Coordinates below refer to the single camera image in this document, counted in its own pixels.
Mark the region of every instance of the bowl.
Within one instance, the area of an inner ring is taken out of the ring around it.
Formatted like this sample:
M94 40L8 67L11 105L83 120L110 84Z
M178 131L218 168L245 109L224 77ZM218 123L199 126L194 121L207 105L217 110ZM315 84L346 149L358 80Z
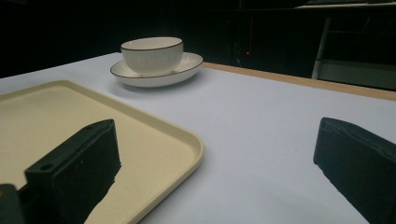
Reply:
M176 84L193 77L202 66L204 59L194 53L183 52L181 63L169 74L157 77L141 77L130 69L124 60L110 68L111 74L125 85L141 88L163 87Z
M120 48L127 66L141 77L170 73L183 57L183 41L170 36L136 39Z

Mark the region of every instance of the black rim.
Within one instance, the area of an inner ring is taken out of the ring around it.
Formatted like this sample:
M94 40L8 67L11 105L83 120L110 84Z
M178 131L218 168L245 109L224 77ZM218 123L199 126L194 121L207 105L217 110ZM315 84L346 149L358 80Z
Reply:
M171 45L171 46L167 46L167 47L163 47L163 48L156 48L156 49L169 49L169 48L175 47L175 46L177 46L177 45L183 44L183 40L182 40L182 39L180 39L180 38L177 38L177 39L179 39L180 42L177 43L177 44L175 44L175 45ZM133 50L133 51L140 51L140 50L155 50L155 49L126 49L126 48L124 48L122 45L121 45L121 49L125 49L125 50Z

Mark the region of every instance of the tabletop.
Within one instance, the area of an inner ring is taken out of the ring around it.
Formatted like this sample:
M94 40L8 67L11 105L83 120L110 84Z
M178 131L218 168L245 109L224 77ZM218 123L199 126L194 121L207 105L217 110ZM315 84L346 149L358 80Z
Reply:
M213 63L172 86L135 88L111 75L120 60L2 78L0 94L66 79L200 136L200 167L141 223L367 223L313 163L318 126L341 119L396 142L395 92Z

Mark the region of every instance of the saucer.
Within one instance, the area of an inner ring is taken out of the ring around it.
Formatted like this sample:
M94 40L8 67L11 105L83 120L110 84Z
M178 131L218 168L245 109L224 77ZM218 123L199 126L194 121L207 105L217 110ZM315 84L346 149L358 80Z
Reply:
M120 61L114 64L110 72L120 82L134 87L161 87L184 81L194 76L201 68L203 58L194 53L183 53L181 63L170 73L157 77L141 77Z

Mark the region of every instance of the tray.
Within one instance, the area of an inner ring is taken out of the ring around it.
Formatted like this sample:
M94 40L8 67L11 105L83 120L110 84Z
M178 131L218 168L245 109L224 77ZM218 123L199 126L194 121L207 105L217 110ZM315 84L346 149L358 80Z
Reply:
M82 127L114 119L122 167L86 223L136 223L200 164L204 145L187 130L69 81L0 96L0 183Z

